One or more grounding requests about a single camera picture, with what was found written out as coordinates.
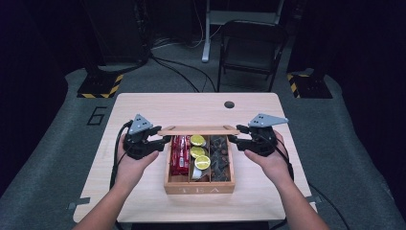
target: person's forearm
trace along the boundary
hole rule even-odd
[[[113,187],[74,229],[112,229],[128,195]]]
[[[277,185],[291,229],[328,229],[292,180]]]

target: human arm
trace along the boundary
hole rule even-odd
[[[280,140],[277,148],[287,155],[282,144],[282,136],[277,131],[275,134]],[[326,223],[314,211],[293,182],[286,162],[278,152],[275,151],[267,157],[257,155],[250,150],[246,150],[244,153],[249,159],[260,165],[265,175],[275,184],[291,229],[328,229]]]
[[[124,135],[120,139],[118,161],[124,155]],[[74,229],[112,229],[125,200],[143,176],[145,168],[158,157],[158,151],[135,160],[127,155],[120,161],[116,182],[111,190],[84,217]]]

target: yellow and black tape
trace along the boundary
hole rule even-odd
[[[299,77],[308,77],[308,75],[297,75],[297,76],[299,76]],[[287,79],[289,80],[290,89],[291,89],[292,92],[293,92],[293,96],[294,96],[295,98],[301,98],[301,95],[300,95],[300,93],[299,93],[298,86],[297,86],[296,83],[295,83],[295,80],[294,80],[294,78],[293,78],[293,75],[290,74],[290,73],[287,74]]]
[[[114,81],[113,86],[109,93],[106,94],[92,94],[92,93],[78,93],[78,98],[112,98],[116,94],[117,90],[119,89],[120,83],[122,82],[123,75],[119,75],[116,80]]]

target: person's hand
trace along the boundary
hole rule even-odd
[[[120,138],[119,148],[117,152],[117,161],[119,161],[124,155],[123,141],[125,135]],[[120,187],[128,194],[134,189],[138,184],[141,177],[143,176],[146,167],[152,163],[158,157],[158,151],[145,156],[140,160],[135,160],[127,155],[125,155],[119,164],[119,169],[117,171],[115,187]]]
[[[283,143],[283,137],[277,131],[275,131],[275,135],[278,140]],[[286,155],[286,150],[281,142],[278,142],[277,148]],[[257,163],[262,168],[265,175],[274,184],[277,185],[285,180],[291,180],[286,162],[278,152],[274,151],[266,157],[260,156],[248,149],[244,153],[250,160]]]

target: dark snack package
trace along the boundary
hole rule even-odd
[[[212,181],[230,181],[227,136],[211,136],[210,149]]]

